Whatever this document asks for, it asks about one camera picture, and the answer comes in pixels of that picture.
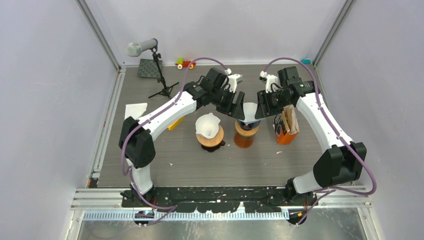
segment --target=white wall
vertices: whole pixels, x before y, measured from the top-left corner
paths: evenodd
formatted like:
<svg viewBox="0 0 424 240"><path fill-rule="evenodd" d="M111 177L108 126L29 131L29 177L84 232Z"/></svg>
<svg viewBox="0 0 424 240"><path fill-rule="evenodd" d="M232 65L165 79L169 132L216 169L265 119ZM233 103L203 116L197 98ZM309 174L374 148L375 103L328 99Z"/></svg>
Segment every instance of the white wall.
<svg viewBox="0 0 424 240"><path fill-rule="evenodd" d="M74 0L2 1L0 239L58 240L116 70Z"/></svg>
<svg viewBox="0 0 424 240"><path fill-rule="evenodd" d="M314 59L344 0L88 0L114 54L156 38L166 64L212 57L225 63ZM151 59L152 54L142 54Z"/></svg>
<svg viewBox="0 0 424 240"><path fill-rule="evenodd" d="M367 147L389 240L423 239L422 9L422 0L357 1L318 66L334 117Z"/></svg>

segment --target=microphone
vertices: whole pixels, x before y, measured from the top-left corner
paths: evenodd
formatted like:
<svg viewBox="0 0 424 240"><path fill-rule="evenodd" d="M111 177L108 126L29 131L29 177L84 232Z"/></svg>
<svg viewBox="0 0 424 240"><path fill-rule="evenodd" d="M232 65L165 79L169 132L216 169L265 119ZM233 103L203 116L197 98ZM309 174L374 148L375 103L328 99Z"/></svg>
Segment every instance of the microphone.
<svg viewBox="0 0 424 240"><path fill-rule="evenodd" d="M142 42L133 41L126 47L126 54L130 57L138 57L142 52L158 46L158 40L152 38Z"/></svg>

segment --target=toy car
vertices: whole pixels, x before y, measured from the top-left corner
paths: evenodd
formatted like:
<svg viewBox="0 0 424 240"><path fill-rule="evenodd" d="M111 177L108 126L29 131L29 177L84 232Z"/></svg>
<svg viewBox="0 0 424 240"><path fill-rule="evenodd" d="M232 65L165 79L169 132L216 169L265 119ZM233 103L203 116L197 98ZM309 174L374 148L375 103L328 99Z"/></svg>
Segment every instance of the toy car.
<svg viewBox="0 0 424 240"><path fill-rule="evenodd" d="M182 58L178 58L176 60L176 68L177 69L183 69L183 68L187 68L189 66L190 61L184 61ZM193 69L195 67L196 63L193 63L190 65L190 69Z"/></svg>

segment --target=yellow object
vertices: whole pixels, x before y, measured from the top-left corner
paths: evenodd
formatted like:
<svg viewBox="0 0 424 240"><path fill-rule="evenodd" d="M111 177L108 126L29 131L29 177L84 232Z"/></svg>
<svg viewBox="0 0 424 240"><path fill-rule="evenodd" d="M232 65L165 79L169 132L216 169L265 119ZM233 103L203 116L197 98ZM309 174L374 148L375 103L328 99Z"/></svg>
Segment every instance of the yellow object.
<svg viewBox="0 0 424 240"><path fill-rule="evenodd" d="M178 124L180 124L184 120L184 117L178 119L173 124L169 125L168 130L172 131Z"/></svg>

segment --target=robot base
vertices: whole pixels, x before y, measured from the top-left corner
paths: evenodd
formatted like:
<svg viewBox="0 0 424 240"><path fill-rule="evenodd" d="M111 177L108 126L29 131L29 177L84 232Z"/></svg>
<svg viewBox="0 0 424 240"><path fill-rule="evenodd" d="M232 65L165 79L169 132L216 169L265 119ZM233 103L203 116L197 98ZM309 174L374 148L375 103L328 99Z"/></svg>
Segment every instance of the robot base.
<svg viewBox="0 0 424 240"><path fill-rule="evenodd" d="M148 207L139 199L134 189L121 193L123 208ZM235 212L244 207L246 213L276 213L280 207L298 206L289 211L289 222L299 221L297 213L305 213L306 204L312 205L316 197L311 192L299 194L290 200L285 196L284 188L276 186L236 186L236 187L154 187L144 196L149 202L169 207L177 205L178 213L206 213Z"/></svg>

